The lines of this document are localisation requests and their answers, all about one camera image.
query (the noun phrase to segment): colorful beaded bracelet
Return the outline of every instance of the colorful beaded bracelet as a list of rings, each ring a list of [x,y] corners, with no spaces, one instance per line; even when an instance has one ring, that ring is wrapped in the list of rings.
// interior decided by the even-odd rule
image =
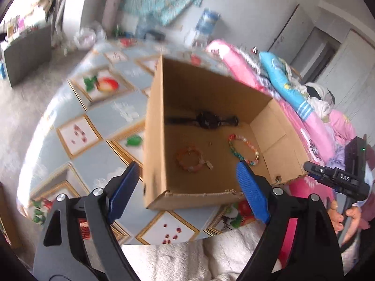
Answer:
[[[250,160],[248,160],[248,159],[245,159],[240,153],[238,153],[237,151],[236,151],[236,149],[234,148],[234,146],[233,146],[233,141],[235,140],[235,139],[238,139],[238,140],[240,140],[240,141],[243,141],[244,143],[246,143],[254,152],[255,152],[255,159],[253,160],[253,161],[250,161]],[[235,156],[235,157],[237,157],[240,161],[242,161],[242,160],[244,160],[248,165],[250,165],[250,166],[255,166],[258,162],[259,162],[259,152],[258,152],[258,150],[256,150],[255,148],[254,148],[254,146],[252,145],[252,144],[250,144],[249,142],[248,142],[248,140],[245,138],[245,137],[243,137],[243,136],[241,136],[241,135],[235,135],[235,134],[231,134],[231,135],[229,135],[229,138],[228,138],[228,143],[229,143],[229,147],[231,147],[231,152],[232,152],[232,154]]]
[[[198,156],[198,164],[195,166],[186,166],[182,159],[186,154],[190,155],[192,153],[195,153]],[[201,170],[204,164],[206,164],[211,170],[213,169],[213,165],[209,161],[203,159],[203,152],[195,146],[186,147],[177,151],[176,160],[182,169],[189,172],[197,172]]]

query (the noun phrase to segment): table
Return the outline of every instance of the table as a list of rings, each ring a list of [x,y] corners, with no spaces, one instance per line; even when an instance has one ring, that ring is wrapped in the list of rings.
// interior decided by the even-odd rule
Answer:
[[[147,96],[160,53],[230,76],[220,59],[202,50],[129,39],[96,44],[53,97],[35,130],[19,176],[20,213],[43,224],[58,194],[87,195],[122,174],[132,160],[142,168],[142,144],[130,146],[127,139],[144,136]],[[202,239],[253,220],[247,202],[146,209],[140,177],[112,230],[120,244],[153,245]],[[80,224],[89,239],[87,222]],[[176,239],[167,237],[177,229]]]

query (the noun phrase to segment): blue gripper pad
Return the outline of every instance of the blue gripper pad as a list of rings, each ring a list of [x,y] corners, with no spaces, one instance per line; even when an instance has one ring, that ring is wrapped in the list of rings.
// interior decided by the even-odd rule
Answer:
[[[122,176],[124,176],[124,178],[109,200],[107,219],[110,224],[122,216],[138,183],[139,166],[137,164],[130,164]]]
[[[236,177],[256,219],[260,219],[264,224],[268,223],[270,214],[267,198],[243,162],[237,164]]]

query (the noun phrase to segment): blue pillow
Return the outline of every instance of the blue pillow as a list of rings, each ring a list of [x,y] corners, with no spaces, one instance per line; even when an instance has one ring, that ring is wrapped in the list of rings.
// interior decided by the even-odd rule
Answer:
[[[297,114],[305,121],[313,111],[313,108],[299,91],[292,89],[288,77],[285,74],[285,65],[280,62],[278,57],[270,52],[260,52],[259,57],[276,91],[290,103]]]

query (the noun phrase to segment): white fluffy blanket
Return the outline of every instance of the white fluffy blanket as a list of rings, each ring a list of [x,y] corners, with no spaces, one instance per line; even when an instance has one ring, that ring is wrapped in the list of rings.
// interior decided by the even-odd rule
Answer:
[[[234,281],[259,242],[258,222],[236,230],[175,245],[123,245],[122,250],[142,281]],[[281,269],[277,260],[274,271]]]

